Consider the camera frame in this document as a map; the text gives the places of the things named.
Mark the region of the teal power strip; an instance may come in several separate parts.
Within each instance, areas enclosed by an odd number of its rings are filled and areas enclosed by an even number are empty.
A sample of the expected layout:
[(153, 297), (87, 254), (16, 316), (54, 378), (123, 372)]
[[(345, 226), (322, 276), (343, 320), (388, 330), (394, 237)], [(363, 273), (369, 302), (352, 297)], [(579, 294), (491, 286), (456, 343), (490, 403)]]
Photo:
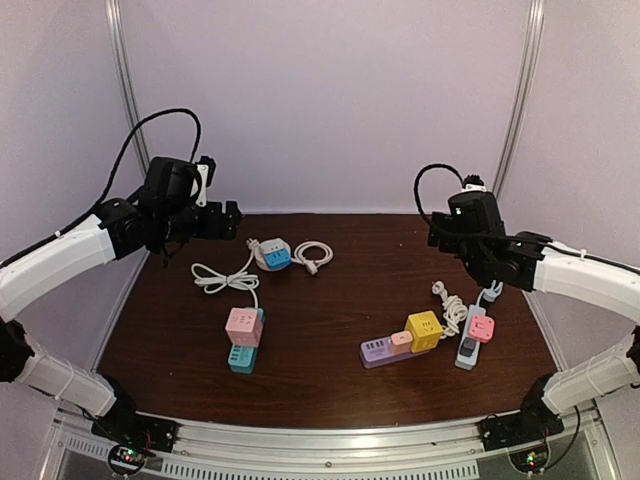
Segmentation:
[(258, 347), (239, 347), (232, 344), (228, 356), (230, 370), (233, 373), (251, 374), (256, 364)]

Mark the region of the yellow cube socket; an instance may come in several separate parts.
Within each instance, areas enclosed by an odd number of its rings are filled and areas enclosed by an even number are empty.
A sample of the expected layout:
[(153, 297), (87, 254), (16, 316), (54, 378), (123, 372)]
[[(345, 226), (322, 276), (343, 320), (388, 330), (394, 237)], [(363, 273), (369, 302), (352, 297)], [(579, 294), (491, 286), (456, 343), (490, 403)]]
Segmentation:
[(412, 336), (410, 351), (414, 354), (437, 347), (443, 328), (433, 311), (423, 311), (407, 317), (405, 330)]

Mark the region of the purple power strip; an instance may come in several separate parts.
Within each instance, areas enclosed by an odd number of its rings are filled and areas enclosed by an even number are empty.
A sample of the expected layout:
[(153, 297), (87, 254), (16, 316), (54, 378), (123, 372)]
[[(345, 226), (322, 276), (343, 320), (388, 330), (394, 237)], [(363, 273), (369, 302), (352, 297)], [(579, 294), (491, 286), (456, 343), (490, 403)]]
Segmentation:
[(360, 344), (360, 360), (365, 369), (397, 363), (427, 354), (427, 351), (419, 353), (393, 354), (391, 351), (391, 338), (389, 336), (365, 341)]

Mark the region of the blue white cube socket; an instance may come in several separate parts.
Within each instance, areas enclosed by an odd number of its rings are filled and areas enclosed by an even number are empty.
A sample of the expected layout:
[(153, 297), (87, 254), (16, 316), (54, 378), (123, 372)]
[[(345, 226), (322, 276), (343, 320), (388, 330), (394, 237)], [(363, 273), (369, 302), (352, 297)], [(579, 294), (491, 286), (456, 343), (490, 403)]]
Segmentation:
[(258, 267), (265, 271), (279, 271), (292, 263), (291, 248), (281, 238), (262, 241), (255, 251)]

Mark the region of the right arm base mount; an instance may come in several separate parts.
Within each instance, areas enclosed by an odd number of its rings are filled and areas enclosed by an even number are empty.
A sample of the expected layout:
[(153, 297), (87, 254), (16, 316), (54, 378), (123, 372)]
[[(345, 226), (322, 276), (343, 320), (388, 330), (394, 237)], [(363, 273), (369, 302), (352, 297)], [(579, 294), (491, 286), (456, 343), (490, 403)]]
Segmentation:
[(485, 451), (541, 442), (549, 435), (560, 434), (564, 424), (559, 417), (543, 417), (531, 412), (488, 416), (478, 424)]

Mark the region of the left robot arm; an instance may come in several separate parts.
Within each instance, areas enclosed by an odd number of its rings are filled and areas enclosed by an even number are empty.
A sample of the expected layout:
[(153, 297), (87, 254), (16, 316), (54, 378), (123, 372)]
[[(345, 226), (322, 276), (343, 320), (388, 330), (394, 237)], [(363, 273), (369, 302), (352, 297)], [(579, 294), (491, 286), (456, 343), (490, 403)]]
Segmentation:
[(232, 240), (242, 213), (234, 201), (145, 210), (124, 199), (100, 205), (80, 224), (1, 269), (1, 379), (63, 399), (94, 417), (123, 444), (137, 442), (144, 424), (114, 382), (48, 353), (28, 339), (17, 316), (36, 300), (96, 267), (141, 249), (162, 254), (192, 238)]

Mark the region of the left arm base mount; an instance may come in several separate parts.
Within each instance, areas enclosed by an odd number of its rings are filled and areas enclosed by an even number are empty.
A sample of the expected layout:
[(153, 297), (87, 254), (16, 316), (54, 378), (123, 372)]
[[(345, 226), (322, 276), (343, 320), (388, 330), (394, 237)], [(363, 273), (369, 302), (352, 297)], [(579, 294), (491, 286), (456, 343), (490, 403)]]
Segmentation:
[(107, 419), (84, 414), (92, 423), (91, 433), (138, 451), (171, 453), (178, 424), (158, 417), (135, 414), (129, 426), (116, 428)]

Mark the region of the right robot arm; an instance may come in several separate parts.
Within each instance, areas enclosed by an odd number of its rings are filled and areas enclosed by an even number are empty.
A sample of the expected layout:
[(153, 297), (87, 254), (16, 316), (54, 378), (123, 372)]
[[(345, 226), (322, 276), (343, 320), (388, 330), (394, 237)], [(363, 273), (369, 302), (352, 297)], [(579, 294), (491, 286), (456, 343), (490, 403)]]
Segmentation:
[[(502, 226), (484, 231), (463, 210), (424, 216), (428, 243), (454, 255), (481, 287), (503, 283), (520, 290), (559, 294), (639, 321), (639, 271), (596, 258), (531, 232), (506, 236)], [(512, 430), (535, 440), (551, 418), (587, 400), (639, 385), (639, 332), (563, 372), (539, 378), (521, 403)]]

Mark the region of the pink cube socket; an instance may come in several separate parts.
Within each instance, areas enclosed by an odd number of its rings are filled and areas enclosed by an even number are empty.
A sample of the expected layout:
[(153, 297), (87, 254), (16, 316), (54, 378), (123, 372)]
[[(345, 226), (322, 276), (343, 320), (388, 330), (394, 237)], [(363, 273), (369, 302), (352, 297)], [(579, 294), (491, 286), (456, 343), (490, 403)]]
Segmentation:
[(263, 310), (239, 308), (230, 310), (225, 331), (234, 346), (257, 348), (263, 333)]

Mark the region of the small pink plug adapter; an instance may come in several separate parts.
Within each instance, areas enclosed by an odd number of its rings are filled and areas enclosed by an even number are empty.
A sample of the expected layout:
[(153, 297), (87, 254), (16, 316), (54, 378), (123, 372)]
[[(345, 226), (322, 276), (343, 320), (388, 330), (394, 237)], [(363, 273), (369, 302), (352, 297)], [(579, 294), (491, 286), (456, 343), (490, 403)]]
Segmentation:
[(396, 355), (404, 355), (411, 352), (411, 344), (413, 342), (412, 334), (409, 331), (400, 331), (390, 336), (391, 353)]

